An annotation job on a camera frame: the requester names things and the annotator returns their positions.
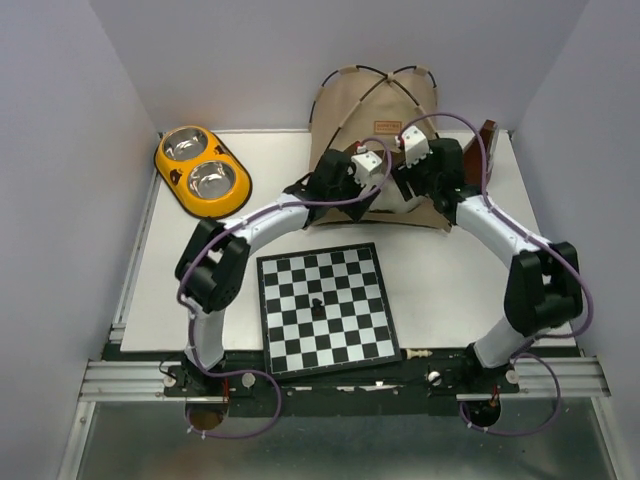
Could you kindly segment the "beige fabric pet tent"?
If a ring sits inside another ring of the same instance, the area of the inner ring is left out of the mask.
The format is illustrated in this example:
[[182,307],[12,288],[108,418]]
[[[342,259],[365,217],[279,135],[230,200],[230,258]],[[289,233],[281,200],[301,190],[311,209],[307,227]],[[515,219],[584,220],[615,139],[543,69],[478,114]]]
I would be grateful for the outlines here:
[[[326,149],[351,154],[355,143],[368,137],[384,141],[393,164],[400,164],[403,157],[395,144],[396,135],[415,118],[436,112],[437,102],[437,82],[424,66],[384,72],[357,64],[332,72],[321,83],[310,111],[309,168],[315,168]],[[449,222],[430,200],[404,200],[393,179],[385,182],[361,221],[450,230]]]

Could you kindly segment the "black tent pole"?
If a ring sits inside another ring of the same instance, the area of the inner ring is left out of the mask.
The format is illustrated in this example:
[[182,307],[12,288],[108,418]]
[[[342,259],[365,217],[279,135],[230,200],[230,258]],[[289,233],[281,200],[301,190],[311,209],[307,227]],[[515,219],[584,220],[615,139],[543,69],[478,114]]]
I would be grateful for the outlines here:
[[397,134],[410,120],[437,109],[437,86],[427,68],[409,65],[384,72],[350,65],[339,73],[358,101],[348,119],[360,122],[367,133]]
[[389,139],[399,134],[367,133],[360,122],[348,119],[355,112],[358,101],[354,94],[348,93],[346,82],[340,79],[341,69],[332,72],[321,83],[313,101],[309,116],[311,146],[320,152],[327,148],[342,150],[364,137]]

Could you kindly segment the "steel pet bowl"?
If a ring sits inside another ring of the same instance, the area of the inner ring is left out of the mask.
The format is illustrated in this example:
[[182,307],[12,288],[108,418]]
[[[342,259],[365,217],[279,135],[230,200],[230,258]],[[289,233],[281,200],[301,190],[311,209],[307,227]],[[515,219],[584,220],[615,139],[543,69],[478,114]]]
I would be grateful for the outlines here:
[[202,154],[208,143],[208,135],[202,128],[184,126],[167,132],[160,150],[167,158],[182,162]]

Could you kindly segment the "white fluffy cushion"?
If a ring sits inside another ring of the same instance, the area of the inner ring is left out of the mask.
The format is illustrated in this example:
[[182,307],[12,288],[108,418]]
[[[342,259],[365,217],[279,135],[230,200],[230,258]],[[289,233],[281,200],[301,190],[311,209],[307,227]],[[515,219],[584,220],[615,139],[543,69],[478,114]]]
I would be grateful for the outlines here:
[[426,200],[423,196],[405,200],[395,183],[385,184],[369,206],[374,213],[404,214],[413,211]]

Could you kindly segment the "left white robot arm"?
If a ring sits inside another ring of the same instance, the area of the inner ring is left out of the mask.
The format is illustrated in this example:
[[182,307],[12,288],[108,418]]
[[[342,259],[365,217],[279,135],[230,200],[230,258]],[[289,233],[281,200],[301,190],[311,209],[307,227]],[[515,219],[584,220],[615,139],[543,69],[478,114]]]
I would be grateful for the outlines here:
[[226,308],[240,292],[251,255],[274,240],[307,228],[331,209],[358,221],[390,176],[392,155],[356,148],[352,156],[328,149],[315,169],[253,213],[198,223],[175,268],[177,302],[188,311],[187,382],[201,395],[214,393],[224,376],[222,330]]

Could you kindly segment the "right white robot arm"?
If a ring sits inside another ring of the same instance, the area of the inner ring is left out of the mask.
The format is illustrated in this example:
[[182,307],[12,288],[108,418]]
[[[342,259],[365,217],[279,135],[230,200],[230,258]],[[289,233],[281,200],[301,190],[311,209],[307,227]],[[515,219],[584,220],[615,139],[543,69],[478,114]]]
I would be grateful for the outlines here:
[[552,243],[526,230],[485,199],[479,186],[466,183],[458,141],[409,133],[396,144],[404,160],[392,176],[401,194],[429,198],[451,225],[473,235],[508,269],[504,314],[467,347],[459,370],[467,389],[483,391],[496,380],[496,369],[537,336],[581,315],[577,251],[568,242]]

